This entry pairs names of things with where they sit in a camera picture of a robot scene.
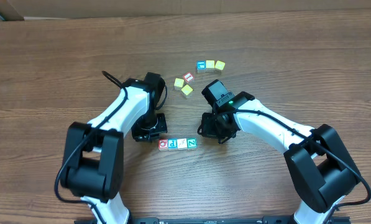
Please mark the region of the red letter Q block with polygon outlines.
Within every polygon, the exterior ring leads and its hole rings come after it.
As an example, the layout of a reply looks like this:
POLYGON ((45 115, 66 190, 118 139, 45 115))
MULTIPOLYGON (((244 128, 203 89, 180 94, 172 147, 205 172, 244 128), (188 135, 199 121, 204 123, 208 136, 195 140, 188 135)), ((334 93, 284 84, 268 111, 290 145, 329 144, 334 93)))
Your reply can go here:
POLYGON ((158 148, 160 151, 167 151, 168 150, 168 140, 167 139, 160 139, 158 142, 158 148))

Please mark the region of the blue letter P block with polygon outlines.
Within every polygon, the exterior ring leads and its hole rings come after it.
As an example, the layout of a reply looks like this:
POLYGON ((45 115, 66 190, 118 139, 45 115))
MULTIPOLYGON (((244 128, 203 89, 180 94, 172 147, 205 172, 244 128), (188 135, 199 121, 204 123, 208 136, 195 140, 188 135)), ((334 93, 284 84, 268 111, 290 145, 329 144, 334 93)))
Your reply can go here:
POLYGON ((168 140, 168 149, 169 150, 177 150, 178 149, 177 139, 169 139, 168 140))

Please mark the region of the white picture block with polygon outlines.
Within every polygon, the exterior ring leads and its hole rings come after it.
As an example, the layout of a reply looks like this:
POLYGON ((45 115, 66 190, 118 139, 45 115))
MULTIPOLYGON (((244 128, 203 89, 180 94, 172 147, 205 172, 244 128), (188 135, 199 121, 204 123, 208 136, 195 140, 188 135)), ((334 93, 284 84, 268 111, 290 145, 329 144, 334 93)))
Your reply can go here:
POLYGON ((177 149, 178 150, 187 150, 188 144, 187 144, 187 139, 186 138, 177 139, 176 143, 177 143, 177 149))

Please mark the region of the green letter Z block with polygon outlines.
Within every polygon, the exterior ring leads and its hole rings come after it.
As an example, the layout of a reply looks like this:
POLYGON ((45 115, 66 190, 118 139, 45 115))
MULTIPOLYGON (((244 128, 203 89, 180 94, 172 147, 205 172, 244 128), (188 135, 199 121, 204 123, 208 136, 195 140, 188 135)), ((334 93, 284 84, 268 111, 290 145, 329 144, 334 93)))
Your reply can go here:
POLYGON ((196 138, 187 138, 186 143, 188 150, 195 150, 198 147, 196 138))

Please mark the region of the yellow block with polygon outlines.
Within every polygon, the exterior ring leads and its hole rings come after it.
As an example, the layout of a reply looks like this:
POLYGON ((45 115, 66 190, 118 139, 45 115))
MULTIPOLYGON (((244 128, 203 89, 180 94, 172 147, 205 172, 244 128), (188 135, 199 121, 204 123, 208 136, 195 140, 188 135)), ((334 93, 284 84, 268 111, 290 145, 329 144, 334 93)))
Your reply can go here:
POLYGON ((214 72, 214 71, 215 71, 215 61, 206 60, 206 72, 214 72))
POLYGON ((220 60, 217 60, 214 66, 214 71, 216 73, 222 73, 225 68, 226 63, 220 60))
POLYGON ((182 78, 175 78, 173 87, 174 87, 175 90, 181 90, 183 88, 184 84, 185 84, 184 79, 182 79, 182 78))
POLYGON ((181 89, 181 93, 182 95, 185 97, 185 98, 189 98, 192 93, 194 92, 194 89, 189 86, 189 85, 185 85, 182 89, 181 89))

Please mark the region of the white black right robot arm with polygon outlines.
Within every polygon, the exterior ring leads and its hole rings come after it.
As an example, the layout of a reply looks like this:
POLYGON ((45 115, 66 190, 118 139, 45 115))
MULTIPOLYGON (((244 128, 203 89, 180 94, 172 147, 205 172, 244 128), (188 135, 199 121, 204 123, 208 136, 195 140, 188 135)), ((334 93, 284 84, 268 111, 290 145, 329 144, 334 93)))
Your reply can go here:
POLYGON ((337 131, 312 128, 266 108, 254 96, 203 90, 212 107, 198 134, 220 144, 238 131, 253 134, 283 154, 301 204, 292 223, 327 223, 341 200, 360 182, 360 172, 337 131))

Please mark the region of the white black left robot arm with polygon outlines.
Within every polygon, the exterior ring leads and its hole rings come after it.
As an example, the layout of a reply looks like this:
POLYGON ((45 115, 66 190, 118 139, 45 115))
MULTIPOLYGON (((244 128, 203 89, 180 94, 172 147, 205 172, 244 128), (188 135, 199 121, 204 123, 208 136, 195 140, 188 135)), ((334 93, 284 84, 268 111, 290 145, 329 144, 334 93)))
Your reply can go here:
POLYGON ((131 133, 137 142, 152 142, 167 132, 165 116, 159 113, 167 86, 157 73, 125 82, 108 72, 103 75, 119 87, 119 95, 99 116, 69 126, 54 192, 62 202, 89 206, 94 215, 90 223, 131 223, 119 194, 124 138, 131 133))

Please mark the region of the red letter I block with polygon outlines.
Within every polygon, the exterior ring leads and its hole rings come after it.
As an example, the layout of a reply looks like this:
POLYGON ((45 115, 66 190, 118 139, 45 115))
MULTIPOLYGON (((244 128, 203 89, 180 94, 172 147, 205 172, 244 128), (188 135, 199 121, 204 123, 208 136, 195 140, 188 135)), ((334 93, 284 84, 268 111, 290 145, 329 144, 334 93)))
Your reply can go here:
POLYGON ((188 72, 183 75, 183 79, 186 83, 191 83, 195 80, 195 77, 191 72, 188 72))

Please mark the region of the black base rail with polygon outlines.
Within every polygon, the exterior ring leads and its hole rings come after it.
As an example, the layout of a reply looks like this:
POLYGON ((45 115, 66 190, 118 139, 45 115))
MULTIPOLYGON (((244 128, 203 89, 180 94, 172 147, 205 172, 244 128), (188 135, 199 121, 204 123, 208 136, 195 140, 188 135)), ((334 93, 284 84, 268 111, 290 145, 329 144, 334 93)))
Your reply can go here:
MULTIPOLYGON (((130 224, 291 224, 291 216, 265 216, 262 218, 228 218, 228 219, 158 219, 149 218, 130 218, 130 224)), ((97 224, 96 219, 75 220, 75 224, 97 224)), ((327 223, 331 224, 351 224, 349 217, 333 217, 327 223)))

